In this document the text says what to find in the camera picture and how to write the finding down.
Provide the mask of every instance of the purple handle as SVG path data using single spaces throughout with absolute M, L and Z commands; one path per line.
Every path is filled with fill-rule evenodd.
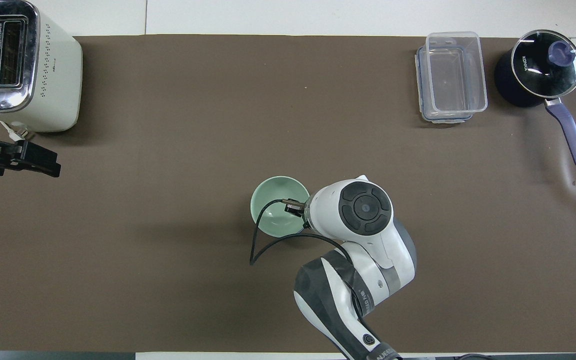
M 566 142 L 568 148 L 570 149 L 570 155 L 574 160 L 576 165 L 576 123 L 575 119 L 572 118 L 570 111 L 560 100 L 546 101 L 546 111 L 551 114 L 561 125 L 561 129 L 564 131 L 564 137 L 566 137 Z

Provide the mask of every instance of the brown tabletop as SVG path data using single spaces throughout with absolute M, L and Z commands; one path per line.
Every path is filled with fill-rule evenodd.
M 366 322 L 402 353 L 576 352 L 576 167 L 542 106 L 419 114 L 423 38 L 80 37 L 77 125 L 34 141 L 60 178 L 0 177 L 0 350 L 333 352 L 293 281 L 329 244 L 250 267 L 249 201 L 361 174 L 418 251 Z M 576 92 L 564 102 L 576 118 Z M 0 140 L 6 139 L 0 130 Z M 270 238 L 263 235 L 261 242 Z

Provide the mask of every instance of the cable connector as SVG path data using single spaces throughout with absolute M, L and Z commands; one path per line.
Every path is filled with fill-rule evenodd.
M 302 217 L 304 215 L 304 210 L 306 210 L 305 203 L 293 200 L 292 198 L 281 199 L 281 202 L 286 204 L 286 207 L 283 209 L 284 212 L 293 214 L 296 217 Z

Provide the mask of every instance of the toaster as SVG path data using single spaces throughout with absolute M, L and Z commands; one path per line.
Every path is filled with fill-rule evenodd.
M 31 132 L 77 123 L 82 46 L 25 0 L 0 0 L 0 121 Z

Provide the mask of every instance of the green bowl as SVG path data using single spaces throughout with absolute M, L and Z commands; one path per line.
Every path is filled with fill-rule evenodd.
M 250 198 L 250 215 L 256 222 L 262 208 L 275 199 L 293 199 L 305 203 L 309 198 L 308 190 L 301 182 L 288 176 L 266 178 L 259 184 Z M 264 212 L 259 229 L 271 237 L 299 233 L 304 228 L 304 220 L 284 211 L 285 204 L 273 203 Z

